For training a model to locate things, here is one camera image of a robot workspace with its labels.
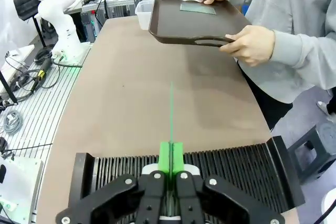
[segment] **person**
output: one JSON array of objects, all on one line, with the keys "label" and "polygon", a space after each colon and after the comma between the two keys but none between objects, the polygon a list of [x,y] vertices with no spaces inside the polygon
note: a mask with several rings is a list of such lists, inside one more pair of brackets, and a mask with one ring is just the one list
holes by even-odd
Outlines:
[{"label": "person", "polygon": [[336,123],[336,87],[332,88],[331,92],[333,96],[329,103],[318,101],[317,106],[327,115],[330,122]]},{"label": "person", "polygon": [[336,0],[228,1],[249,5],[251,25],[220,51],[238,59],[270,129],[301,92],[336,86]]}]

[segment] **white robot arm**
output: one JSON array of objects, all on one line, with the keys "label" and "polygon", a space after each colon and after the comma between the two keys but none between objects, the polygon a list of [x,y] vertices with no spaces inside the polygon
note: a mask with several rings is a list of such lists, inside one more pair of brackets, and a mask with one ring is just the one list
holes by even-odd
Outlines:
[{"label": "white robot arm", "polygon": [[75,0],[40,0],[38,12],[49,21],[58,34],[58,42],[53,48],[53,57],[60,54],[65,56],[64,63],[77,63],[85,47],[80,43],[76,27],[71,16],[64,14],[64,10]]}]

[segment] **clear plastic bin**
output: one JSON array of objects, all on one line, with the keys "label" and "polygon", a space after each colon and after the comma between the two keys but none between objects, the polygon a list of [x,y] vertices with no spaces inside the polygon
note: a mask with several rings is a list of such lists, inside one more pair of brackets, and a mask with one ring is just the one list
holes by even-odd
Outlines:
[{"label": "clear plastic bin", "polygon": [[154,0],[140,1],[135,8],[135,14],[138,16],[139,24],[142,30],[148,30],[151,20]]}]

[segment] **brown tabletop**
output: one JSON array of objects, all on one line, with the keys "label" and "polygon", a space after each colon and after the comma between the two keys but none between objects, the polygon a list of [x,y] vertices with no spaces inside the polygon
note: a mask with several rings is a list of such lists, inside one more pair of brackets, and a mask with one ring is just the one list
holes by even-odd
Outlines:
[{"label": "brown tabletop", "polygon": [[[108,20],[61,118],[38,203],[37,223],[55,223],[68,205],[77,152],[93,156],[158,154],[170,138],[184,151],[263,143],[265,119],[236,62],[218,48],[165,45],[136,17]],[[296,210],[286,223],[299,223]]]}]

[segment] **white slatted table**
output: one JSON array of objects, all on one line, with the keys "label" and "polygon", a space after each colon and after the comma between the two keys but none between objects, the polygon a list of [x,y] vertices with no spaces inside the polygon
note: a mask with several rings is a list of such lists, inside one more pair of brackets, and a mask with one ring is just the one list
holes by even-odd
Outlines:
[{"label": "white slatted table", "polygon": [[[85,61],[87,54],[88,52],[85,53],[80,65]],[[40,66],[33,63],[29,69],[39,68]],[[0,136],[4,137],[8,142],[9,150],[45,145],[13,151],[16,156],[40,158],[44,163],[42,177],[37,192],[37,200],[58,123],[80,70],[80,68],[60,67],[60,77],[53,88],[39,88],[35,94],[29,97],[26,101],[20,102],[17,106],[8,108],[8,110],[17,110],[22,115],[23,126],[20,131],[13,136],[9,136],[1,128]],[[54,84],[57,77],[58,67],[53,65],[47,73],[47,79],[43,86],[48,87]],[[25,89],[30,90],[32,85],[33,82],[27,85]],[[27,91],[20,89],[15,92],[15,96],[19,98],[27,93]],[[4,114],[5,113],[2,113],[0,115],[1,126],[3,125]],[[36,220],[36,205],[35,211],[33,212],[32,223],[35,223]]]}]

